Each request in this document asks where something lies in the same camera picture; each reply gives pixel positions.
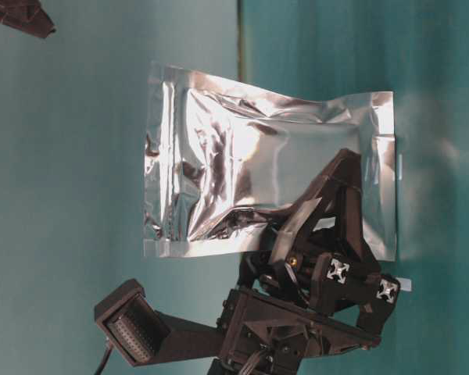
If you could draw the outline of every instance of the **teal wall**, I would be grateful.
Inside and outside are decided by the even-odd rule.
[[[46,41],[0,25],[0,375],[93,373],[92,308],[137,277],[150,302],[213,323],[234,257],[144,259],[151,59],[235,77],[236,4],[44,0]],[[209,361],[107,373],[205,373]]]
[[[469,373],[469,0],[244,1],[244,80],[329,99],[395,92],[398,260],[381,347],[300,373]]]

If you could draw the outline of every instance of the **black wire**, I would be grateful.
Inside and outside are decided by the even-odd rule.
[[[108,362],[109,356],[111,355],[111,351],[113,350],[113,344],[110,341],[106,342],[106,350],[104,351],[104,355],[102,356],[101,363],[99,363],[99,367],[95,371],[94,375],[101,375],[102,371],[106,367]]]

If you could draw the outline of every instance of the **bolt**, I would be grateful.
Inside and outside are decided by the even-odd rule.
[[[292,267],[296,267],[297,266],[297,258],[295,256],[291,256],[290,258],[288,258],[288,264]]]

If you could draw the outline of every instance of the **silver mylar bag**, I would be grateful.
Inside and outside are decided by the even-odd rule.
[[[362,155],[365,239],[377,259],[394,260],[392,92],[309,102],[156,63],[149,90],[145,254],[257,250],[267,213],[350,148]]]

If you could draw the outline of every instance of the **cable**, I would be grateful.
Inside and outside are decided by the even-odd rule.
[[[111,355],[111,351],[113,350],[113,344],[107,338],[106,339],[106,350],[104,351],[104,355],[102,356],[101,363],[99,363],[99,367],[95,371],[94,375],[101,375],[102,371],[106,367],[108,362],[109,356]]]
[[[267,348],[263,348],[258,352],[252,353],[249,359],[247,359],[245,365],[238,372],[238,375],[250,375],[267,353],[269,353]]]

